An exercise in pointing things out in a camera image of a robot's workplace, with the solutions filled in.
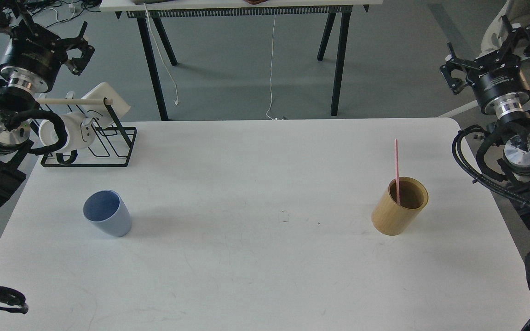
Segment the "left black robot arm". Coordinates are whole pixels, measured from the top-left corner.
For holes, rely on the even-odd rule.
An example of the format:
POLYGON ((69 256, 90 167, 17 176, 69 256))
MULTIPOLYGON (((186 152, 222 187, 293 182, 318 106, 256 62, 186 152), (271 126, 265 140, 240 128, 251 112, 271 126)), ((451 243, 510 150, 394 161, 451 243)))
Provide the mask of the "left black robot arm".
POLYGON ((50 92, 61 66, 80 75, 94 54, 83 23, 77 36, 62 38, 36 23, 23 0, 0 0, 0 33, 9 44, 0 64, 0 208, 27 175, 28 154, 46 155, 68 141, 68 125, 35 99, 50 92))

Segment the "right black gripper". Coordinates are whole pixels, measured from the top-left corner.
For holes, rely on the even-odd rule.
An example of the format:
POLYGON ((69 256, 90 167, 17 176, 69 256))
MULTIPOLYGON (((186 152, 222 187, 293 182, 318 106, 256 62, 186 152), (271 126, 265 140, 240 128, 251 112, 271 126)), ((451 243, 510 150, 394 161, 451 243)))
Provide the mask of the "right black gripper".
POLYGON ((521 70, 521 61, 530 61, 530 24, 511 23, 506 15, 501 20, 507 34, 498 49, 498 62, 493 60, 477 69, 475 59, 457 57, 452 43, 447 43, 449 56, 440 67, 451 92, 458 95, 465 87, 471 87, 485 115, 523 112, 523 106, 530 100, 530 87, 521 70), (466 79, 453 77, 456 70, 466 73, 466 79))

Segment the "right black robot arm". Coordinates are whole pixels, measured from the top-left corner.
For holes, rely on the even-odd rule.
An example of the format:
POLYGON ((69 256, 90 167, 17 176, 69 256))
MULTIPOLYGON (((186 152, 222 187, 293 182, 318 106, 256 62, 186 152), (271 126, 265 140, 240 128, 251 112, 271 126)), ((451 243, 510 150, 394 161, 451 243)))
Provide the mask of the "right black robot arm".
MULTIPOLYGON (((508 199, 523 222, 530 226, 530 100, 521 64, 530 61, 530 25, 499 18, 506 37, 500 46, 483 51, 475 59, 450 54, 440 67, 448 88, 459 94, 470 87, 484 115, 496 120, 486 127, 462 129, 452 143, 454 160, 474 183, 508 199)), ((530 252, 524 257, 524 270, 530 291, 530 252)), ((522 327, 530 331, 530 318, 522 327)))

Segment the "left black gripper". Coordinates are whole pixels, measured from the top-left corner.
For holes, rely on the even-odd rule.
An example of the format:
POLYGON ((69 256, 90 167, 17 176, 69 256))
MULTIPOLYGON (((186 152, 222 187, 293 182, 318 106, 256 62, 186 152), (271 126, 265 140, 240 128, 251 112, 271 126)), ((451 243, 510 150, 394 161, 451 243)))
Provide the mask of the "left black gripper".
MULTIPOLYGON (((29 40, 10 39, 0 63, 0 76, 6 81, 19 73, 33 78, 36 93, 50 92, 56 82, 61 65, 74 75, 80 75, 95 53, 94 46, 86 39, 87 22, 83 22, 79 34, 61 40, 61 50, 50 50, 29 40), (79 50, 79 57, 68 56, 69 51, 79 50)), ((33 36, 36 24, 23 0, 0 0, 0 33, 11 38, 33 36)))

